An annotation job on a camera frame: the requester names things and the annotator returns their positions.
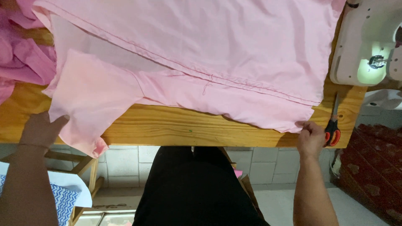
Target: pink cloth pile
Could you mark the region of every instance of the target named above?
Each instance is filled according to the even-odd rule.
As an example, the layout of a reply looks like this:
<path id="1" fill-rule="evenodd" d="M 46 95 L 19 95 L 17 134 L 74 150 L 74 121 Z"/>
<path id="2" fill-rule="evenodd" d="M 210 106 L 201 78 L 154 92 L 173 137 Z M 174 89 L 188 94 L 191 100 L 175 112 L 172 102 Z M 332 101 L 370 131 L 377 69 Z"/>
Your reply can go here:
<path id="1" fill-rule="evenodd" d="M 36 18 L 31 10 L 33 1 L 18 2 L 22 3 L 24 15 Z M 0 104 L 10 97 L 16 82 L 46 85 L 56 74 L 54 47 L 21 38 L 9 22 L 12 19 L 24 28 L 43 26 L 38 19 L 30 18 L 23 17 L 19 11 L 10 13 L 0 8 Z"/>
<path id="2" fill-rule="evenodd" d="M 100 136 L 135 103 L 300 131 L 323 98 L 345 0 L 38 0 L 57 74 L 43 92 L 60 133 L 97 158 Z"/>

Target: wooden chair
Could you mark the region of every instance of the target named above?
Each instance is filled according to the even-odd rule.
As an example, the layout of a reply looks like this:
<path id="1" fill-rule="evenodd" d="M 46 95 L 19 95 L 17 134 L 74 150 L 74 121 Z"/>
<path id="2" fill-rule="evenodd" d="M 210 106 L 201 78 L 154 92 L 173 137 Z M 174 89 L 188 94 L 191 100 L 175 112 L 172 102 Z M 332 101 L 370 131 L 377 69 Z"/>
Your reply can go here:
<path id="1" fill-rule="evenodd" d="M 13 156 L 14 156 L 14 154 L 8 155 L 8 156 L 2 158 L 0 161 L 1 162 L 10 162 L 10 160 L 13 158 Z M 73 173 L 73 174 L 77 174 L 78 176 L 81 176 L 86 170 L 91 168 L 88 189 L 91 192 L 92 199 L 94 199 L 96 193 L 99 191 L 103 182 L 105 181 L 105 179 L 103 177 L 99 177 L 96 180 L 96 173 L 98 172 L 98 159 L 96 159 L 96 158 L 92 158 L 88 155 L 81 156 L 81 155 L 76 155 L 76 154 L 67 154 L 67 153 L 54 152 L 54 151 L 48 151 L 45 154 L 45 158 L 71 161 L 71 162 L 78 163 L 70 171 L 48 168 L 48 170 L 50 170 L 50 171 L 61 172 L 61 173 Z M 78 221 L 79 217 L 84 212 L 84 209 L 85 208 L 83 208 L 83 207 L 75 207 L 74 206 L 73 211 L 71 213 L 69 226 L 75 225 L 75 223 Z"/>

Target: wood grain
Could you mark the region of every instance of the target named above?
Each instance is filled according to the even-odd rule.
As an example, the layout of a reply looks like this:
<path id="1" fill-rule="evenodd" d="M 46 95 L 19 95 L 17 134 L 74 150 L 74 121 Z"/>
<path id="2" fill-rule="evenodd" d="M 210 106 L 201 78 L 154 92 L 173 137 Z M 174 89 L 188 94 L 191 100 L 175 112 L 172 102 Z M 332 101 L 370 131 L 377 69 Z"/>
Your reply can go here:
<path id="1" fill-rule="evenodd" d="M 339 33 L 338 22 L 333 50 Z M 27 30 L 25 37 L 38 43 L 53 43 L 45 29 Z M 0 142 L 18 142 L 25 122 L 32 113 L 48 110 L 50 99 L 41 93 L 45 86 L 18 83 L 12 96 L 0 105 Z M 313 107 L 312 121 L 325 127 L 329 121 L 338 92 L 341 101 L 338 127 L 342 132 L 336 148 L 345 148 L 354 128 L 366 87 L 333 84 L 325 80 L 324 100 Z M 294 147 L 297 134 L 281 134 L 272 129 L 259 129 L 234 122 L 221 115 L 200 113 L 188 109 L 163 106 L 133 105 L 103 134 L 110 145 L 184 145 L 184 146 L 244 146 Z"/>

